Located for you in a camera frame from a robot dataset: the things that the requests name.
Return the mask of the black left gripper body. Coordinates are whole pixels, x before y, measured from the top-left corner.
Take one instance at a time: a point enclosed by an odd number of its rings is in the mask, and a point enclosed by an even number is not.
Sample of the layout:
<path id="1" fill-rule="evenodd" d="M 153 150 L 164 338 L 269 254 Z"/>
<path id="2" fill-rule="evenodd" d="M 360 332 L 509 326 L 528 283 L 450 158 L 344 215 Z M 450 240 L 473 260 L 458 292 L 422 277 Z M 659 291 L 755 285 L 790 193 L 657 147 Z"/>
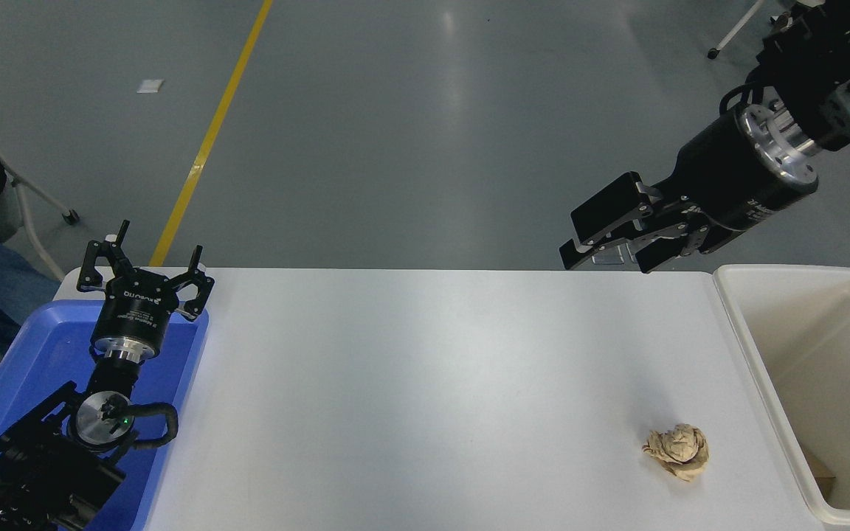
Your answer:
<path id="1" fill-rule="evenodd" d="M 91 335 L 94 347 L 112 339 L 129 339 L 161 347 L 172 312 L 178 306 L 169 279 L 139 269 L 108 282 L 104 306 Z"/>

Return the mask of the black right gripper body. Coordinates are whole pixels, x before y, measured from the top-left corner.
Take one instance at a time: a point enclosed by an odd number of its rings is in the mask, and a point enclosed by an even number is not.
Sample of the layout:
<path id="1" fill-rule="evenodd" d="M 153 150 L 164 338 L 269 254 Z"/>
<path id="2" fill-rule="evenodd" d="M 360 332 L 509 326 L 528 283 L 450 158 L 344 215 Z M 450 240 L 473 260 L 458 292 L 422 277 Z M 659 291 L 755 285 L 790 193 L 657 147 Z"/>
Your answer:
<path id="1" fill-rule="evenodd" d="M 783 137 L 772 112 L 725 112 L 687 142 L 671 194 L 729 231 L 747 231 L 818 188 L 807 155 Z"/>

